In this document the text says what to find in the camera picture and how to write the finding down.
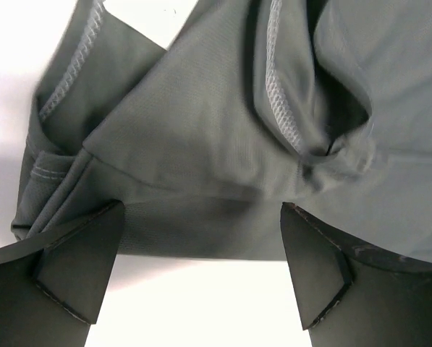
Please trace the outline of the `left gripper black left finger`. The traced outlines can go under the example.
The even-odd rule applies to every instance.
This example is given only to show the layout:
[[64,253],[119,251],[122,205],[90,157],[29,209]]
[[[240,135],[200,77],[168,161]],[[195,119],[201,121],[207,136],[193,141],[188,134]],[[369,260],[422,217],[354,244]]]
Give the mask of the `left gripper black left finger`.
[[124,228],[124,205],[0,248],[0,347],[84,346]]

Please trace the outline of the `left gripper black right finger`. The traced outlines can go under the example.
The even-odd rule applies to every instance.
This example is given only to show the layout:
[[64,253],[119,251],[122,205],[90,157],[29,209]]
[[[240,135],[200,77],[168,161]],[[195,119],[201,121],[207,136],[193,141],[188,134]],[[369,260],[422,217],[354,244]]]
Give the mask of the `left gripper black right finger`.
[[303,330],[322,347],[432,347],[432,263],[387,251],[292,203],[281,236]]

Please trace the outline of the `dark grey t-shirt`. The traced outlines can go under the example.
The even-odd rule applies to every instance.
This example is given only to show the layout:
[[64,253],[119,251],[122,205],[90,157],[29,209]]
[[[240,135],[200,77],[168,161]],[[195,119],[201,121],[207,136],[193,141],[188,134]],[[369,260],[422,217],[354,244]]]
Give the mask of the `dark grey t-shirt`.
[[112,200],[125,254],[282,260],[291,202],[432,262],[432,1],[200,1],[168,49],[77,2],[12,232]]

